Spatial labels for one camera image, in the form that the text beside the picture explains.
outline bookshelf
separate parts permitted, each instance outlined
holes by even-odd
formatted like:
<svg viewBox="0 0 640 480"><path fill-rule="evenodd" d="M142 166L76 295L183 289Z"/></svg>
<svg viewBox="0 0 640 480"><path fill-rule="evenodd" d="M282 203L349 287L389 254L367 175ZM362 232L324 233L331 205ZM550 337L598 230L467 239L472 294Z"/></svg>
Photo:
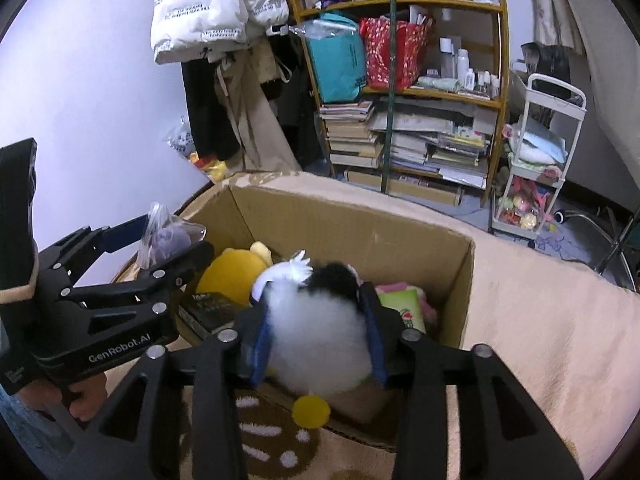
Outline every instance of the bookshelf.
<svg viewBox="0 0 640 480"><path fill-rule="evenodd" d="M449 8L449 9L461 9L461 10L469 10L473 12L482 12L485 14L490 14L492 17L492 44L491 45L483 45L483 49L485 51L489 51L493 56L493 73L497 74L500 77L500 95L497 99L494 100L483 100L481 98L475 98L472 96L465 96L459 94L452 94L448 92L442 92L437 90L427 90L427 89L417 89L417 88L407 88L401 91L395 91L392 94L401 95L401 96L412 96L417 98L425 98L425 99L443 99L443 100L451 100L457 102L463 102L468 104L473 104L478 107L491 108L497 111L497 121L495 125L494 134L492 136L492 142L490 148L488 150L488 172L486 175L486 189L484 190L484 194L482 196L482 204L486 202L489 198L491 183L494 180L495 172L497 171L498 160L500 159L500 139L502 127L504 125L504 119L506 115L506 95L509 86L509 24L508 24L508 12L507 12L507 0L500 0L499 5L493 4L484 4L479 2L473 2L471 0L355 0L352 2L343 2L338 4L333 4L325 7L324 9L305 9L303 7L304 0L289 0L290 8L292 10L293 21L296 24L300 24L309 18L313 18L318 16L320 12L329 12L331 10L359 10L360 12L366 12L369 7L386 7L390 8L391 12L396 12L397 4L415 4L423 7L440 7L440 8ZM306 42L302 41L302 48L305 56L306 65L308 68L309 76L311 79L311 87L314 93L314 99L316 101L317 108L320 108L322 103L320 101L320 94L318 91L318 85L316 83L316 77L314 73L314 67L309 56L309 52L306 46ZM366 87L363 90L363 94L387 94L388 90L386 89L373 89ZM324 147L327 153L329 153L329 145L326 140L326 126L324 121L321 121L321 129L322 129L322 138L324 142ZM385 143L389 144L391 139L385 139ZM429 171L419 171L419 170L408 170L402 169L399 170L396 167L391 167L389 161L389 149L388 146L385 147L385 156L383 158L383 181L386 182L386 177L388 177L390 171L401 171L406 174L413 174L415 176L426 176L428 178L439 178L439 174L431 173ZM332 175L335 176L335 170L333 165L331 165Z"/></svg>

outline white rolling cart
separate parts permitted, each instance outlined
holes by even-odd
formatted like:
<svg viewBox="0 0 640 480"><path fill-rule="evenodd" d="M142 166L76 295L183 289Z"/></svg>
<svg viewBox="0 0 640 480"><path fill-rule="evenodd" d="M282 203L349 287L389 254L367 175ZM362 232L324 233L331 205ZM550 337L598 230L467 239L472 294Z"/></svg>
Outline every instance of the white rolling cart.
<svg viewBox="0 0 640 480"><path fill-rule="evenodd" d="M513 184L513 177L519 176L522 178L526 178L528 180L533 180L539 184L544 186L549 186L554 188L554 193L550 200L546 201L546 209L542 213L542 218L539 218L539 223L537 227L533 230L523 229L520 226L515 226L508 224L506 222L501 221L500 215L503 211L502 203L504 200L495 200L495 197L492 195L491 202L491 211L490 222L489 222L489 231L500 231L505 232L513 236L517 236L519 238L525 238L530 240L529 247L534 247L534 240L538 237L538 235L542 232L542 228L545 225L546 218L550 215L554 203L558 198L560 190L562 189L562 184L564 184L564 178L566 176L567 171L569 170L569 165L571 164L571 160L574 157L575 147L578 143L578 138L580 137L580 130L582 128L582 122L584 121L584 116L586 114L586 97L584 93L575 86L572 86L564 81L556 79L551 76L533 73L529 75L527 83L525 84L520 75L513 70L513 67L510 71L511 76L511 87L515 90L515 92L519 95L519 97L524 99L524 112L522 115L522 127L521 132L518 137L518 144L514 153L509 154L509 179L507 181L507 186L504 189L504 193L502 194L502 198L505 199L509 195L511 190L511 186ZM549 95L547 93L541 92L539 90L533 89L533 83L535 81L542 81L551 83L553 85L565 88L573 95L580 96L581 98L581 106L577 106L572 104L571 102L565 101L564 99L555 97L553 95ZM571 149L569 150L569 154L567 156L566 162L564 164L564 168L562 168L562 174L558 179L552 179L545 176L542 172L532 171L522 167L520 163L520 149L522 146L522 141L524 140L524 132L526 131L527 120L530 118L530 105L536 104L545 108L549 108L556 113L564 114L569 117L576 119L577 126L575 129L574 141L571 145ZM560 132L559 135L561 137L565 137L565 132Z"/></svg>

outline yellow plush toy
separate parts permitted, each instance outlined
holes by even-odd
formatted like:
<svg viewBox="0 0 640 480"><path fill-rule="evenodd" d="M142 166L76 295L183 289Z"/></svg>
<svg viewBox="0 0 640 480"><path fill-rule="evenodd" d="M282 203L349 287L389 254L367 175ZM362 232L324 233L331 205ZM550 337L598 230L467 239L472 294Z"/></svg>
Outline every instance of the yellow plush toy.
<svg viewBox="0 0 640 480"><path fill-rule="evenodd" d="M272 265L271 251L261 242L255 242L249 250L225 249L204 271L196 293L220 292L248 306L255 280Z"/></svg>

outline teal bag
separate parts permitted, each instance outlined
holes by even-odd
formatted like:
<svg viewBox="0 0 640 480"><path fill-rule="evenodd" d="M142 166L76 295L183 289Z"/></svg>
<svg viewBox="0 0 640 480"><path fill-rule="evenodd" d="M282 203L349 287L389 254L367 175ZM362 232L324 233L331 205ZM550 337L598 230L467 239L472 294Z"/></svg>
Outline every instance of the teal bag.
<svg viewBox="0 0 640 480"><path fill-rule="evenodd" d="M358 24L340 14L330 12L320 17L356 28L355 34L306 40L316 73L320 100L323 103L354 101L367 84L364 42L358 33Z"/></svg>

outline yellow circle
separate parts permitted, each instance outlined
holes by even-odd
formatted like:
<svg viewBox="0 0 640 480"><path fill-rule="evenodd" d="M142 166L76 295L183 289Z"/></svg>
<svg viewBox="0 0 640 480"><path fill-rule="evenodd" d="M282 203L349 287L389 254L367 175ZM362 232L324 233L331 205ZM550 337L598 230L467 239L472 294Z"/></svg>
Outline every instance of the yellow circle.
<svg viewBox="0 0 640 480"><path fill-rule="evenodd" d="M306 395L293 404L293 420L307 430L322 428L329 421L331 408L322 397Z"/></svg>

